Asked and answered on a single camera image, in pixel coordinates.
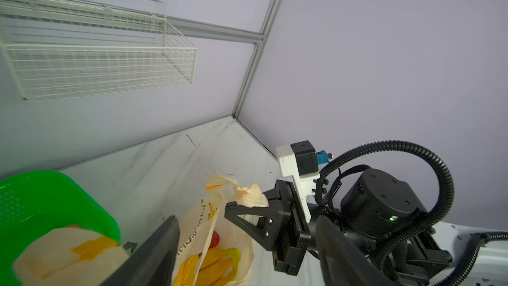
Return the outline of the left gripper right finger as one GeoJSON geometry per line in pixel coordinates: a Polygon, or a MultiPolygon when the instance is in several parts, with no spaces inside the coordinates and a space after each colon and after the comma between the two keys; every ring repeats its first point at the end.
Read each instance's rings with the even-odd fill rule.
{"type": "Polygon", "coordinates": [[[315,239],[326,285],[394,284],[348,241],[339,227],[329,218],[321,216],[317,219],[315,239]]]}

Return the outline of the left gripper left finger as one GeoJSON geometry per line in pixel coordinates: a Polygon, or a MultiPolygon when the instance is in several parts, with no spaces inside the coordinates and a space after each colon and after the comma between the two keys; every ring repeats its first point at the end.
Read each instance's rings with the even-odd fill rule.
{"type": "Polygon", "coordinates": [[[179,223],[171,216],[102,286],[170,285],[179,246],[179,223]]]}

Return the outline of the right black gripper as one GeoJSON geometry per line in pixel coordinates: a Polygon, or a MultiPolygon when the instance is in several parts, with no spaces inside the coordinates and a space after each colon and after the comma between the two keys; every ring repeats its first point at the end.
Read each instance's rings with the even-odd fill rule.
{"type": "Polygon", "coordinates": [[[272,251],[275,271],[298,275],[305,255],[320,258],[317,242],[317,219],[328,218],[345,232],[344,220],[329,207],[309,204],[311,220],[306,221],[300,200],[289,181],[276,181],[275,188],[263,193],[268,207],[246,207],[228,203],[224,217],[247,233],[260,246],[272,251]]]}

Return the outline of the yellow fake banana bunch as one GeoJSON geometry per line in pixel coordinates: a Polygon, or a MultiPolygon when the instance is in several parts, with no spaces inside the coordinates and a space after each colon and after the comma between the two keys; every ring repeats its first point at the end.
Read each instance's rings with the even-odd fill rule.
{"type": "Polygon", "coordinates": [[[237,277],[241,256],[236,248],[211,248],[205,257],[190,256],[181,264],[173,285],[227,285],[237,277]]]}

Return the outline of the cream banana print plastic bag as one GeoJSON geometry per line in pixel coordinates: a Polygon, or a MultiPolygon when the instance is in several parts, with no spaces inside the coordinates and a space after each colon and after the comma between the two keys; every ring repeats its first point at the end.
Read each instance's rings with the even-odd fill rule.
{"type": "MultiPolygon", "coordinates": [[[[206,195],[178,221],[179,246],[170,285],[185,260],[198,254],[205,257],[214,230],[220,235],[216,248],[236,248],[242,255],[237,277],[227,285],[241,285],[249,277],[253,239],[225,219],[229,200],[246,207],[269,205],[257,184],[242,187],[236,180],[212,174],[206,195]]],[[[28,245],[12,269],[22,285],[102,285],[131,255],[112,238],[70,225],[53,229],[28,245]]]]}

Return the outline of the green plastic basket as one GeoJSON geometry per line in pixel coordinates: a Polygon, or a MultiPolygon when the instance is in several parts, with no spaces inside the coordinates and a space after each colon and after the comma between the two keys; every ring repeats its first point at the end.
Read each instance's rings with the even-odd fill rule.
{"type": "Polygon", "coordinates": [[[35,171],[1,181],[1,285],[20,285],[13,262],[32,242],[67,225],[120,242],[115,219],[65,174],[35,171]]]}

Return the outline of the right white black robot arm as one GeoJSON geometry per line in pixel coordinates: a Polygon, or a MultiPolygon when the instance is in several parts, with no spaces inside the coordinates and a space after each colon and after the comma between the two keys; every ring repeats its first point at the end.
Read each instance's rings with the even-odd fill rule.
{"type": "Polygon", "coordinates": [[[265,192],[265,207],[226,205],[225,217],[273,255],[276,271],[296,275],[304,256],[320,261],[326,285],[441,285],[470,282],[481,249],[505,242],[502,231],[459,234],[463,251],[441,248],[435,226],[451,210],[455,188],[443,160],[412,142],[385,140],[338,157],[318,152],[308,141],[277,149],[281,180],[265,192]],[[437,176],[439,194],[427,210],[410,185],[380,169],[343,165],[381,152],[403,152],[426,162],[437,176]]]}

